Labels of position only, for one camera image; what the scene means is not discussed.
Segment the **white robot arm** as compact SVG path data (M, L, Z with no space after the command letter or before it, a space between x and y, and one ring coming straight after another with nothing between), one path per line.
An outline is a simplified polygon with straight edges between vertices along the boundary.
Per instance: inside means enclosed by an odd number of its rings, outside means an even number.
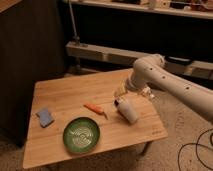
M213 90L167 72L164 65L165 59L159 54L138 58L133 63L131 75L115 90L114 96L119 97L127 91L140 92L152 83L213 124Z

